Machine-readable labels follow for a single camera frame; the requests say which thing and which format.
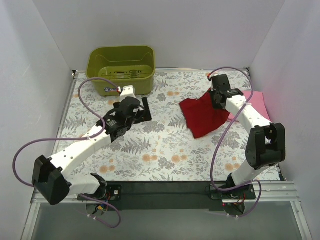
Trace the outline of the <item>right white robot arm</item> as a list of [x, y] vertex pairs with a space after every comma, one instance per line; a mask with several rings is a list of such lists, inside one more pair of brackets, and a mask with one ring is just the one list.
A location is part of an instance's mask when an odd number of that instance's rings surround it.
[[250, 97], [245, 97], [238, 88], [231, 88], [226, 74], [208, 76], [211, 83], [209, 90], [212, 106], [216, 110], [225, 110], [233, 115], [248, 133], [245, 148], [245, 161], [231, 173], [223, 187], [216, 187], [220, 192], [227, 192], [232, 199], [237, 199], [263, 171], [283, 162], [286, 158], [286, 133], [281, 123], [272, 123], [263, 117], [251, 104]]

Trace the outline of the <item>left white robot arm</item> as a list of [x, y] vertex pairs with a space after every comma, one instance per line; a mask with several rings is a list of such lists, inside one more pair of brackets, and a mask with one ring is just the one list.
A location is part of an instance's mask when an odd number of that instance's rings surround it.
[[124, 136], [134, 124], [152, 120], [148, 99], [127, 96], [100, 119], [79, 140], [64, 150], [46, 158], [41, 155], [35, 160], [32, 183], [52, 206], [59, 204], [69, 195], [80, 195], [102, 200], [107, 193], [107, 181], [97, 173], [71, 176], [74, 169], [98, 150]]

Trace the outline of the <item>red t shirt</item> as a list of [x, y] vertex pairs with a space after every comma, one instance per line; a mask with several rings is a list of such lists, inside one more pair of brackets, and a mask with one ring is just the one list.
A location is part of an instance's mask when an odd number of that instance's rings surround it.
[[179, 103], [186, 120], [187, 128], [195, 139], [202, 138], [226, 123], [230, 113], [224, 109], [215, 109], [209, 92], [199, 99], [187, 98]]

